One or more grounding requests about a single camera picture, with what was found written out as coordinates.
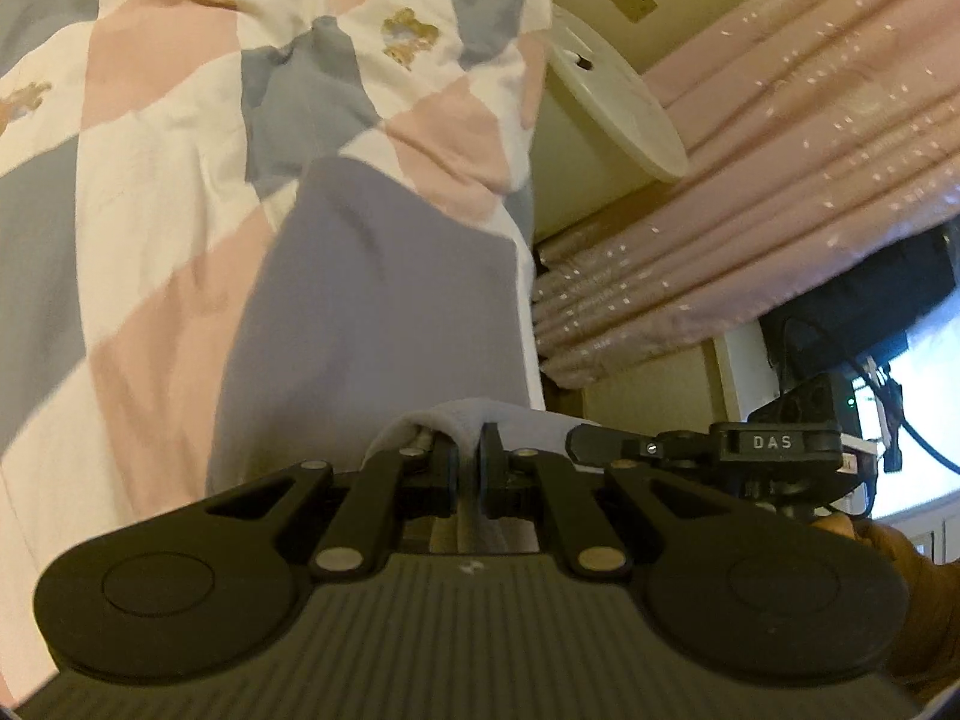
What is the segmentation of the operator hand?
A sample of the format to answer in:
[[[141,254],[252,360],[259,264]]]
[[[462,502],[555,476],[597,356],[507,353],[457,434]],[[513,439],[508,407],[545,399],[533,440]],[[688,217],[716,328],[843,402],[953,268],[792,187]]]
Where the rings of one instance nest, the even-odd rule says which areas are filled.
[[[832,514],[819,518],[815,526],[869,546],[905,580],[910,606],[889,660],[893,681],[923,704],[953,688],[958,683],[958,562],[935,564],[903,533],[873,520],[854,522]]]

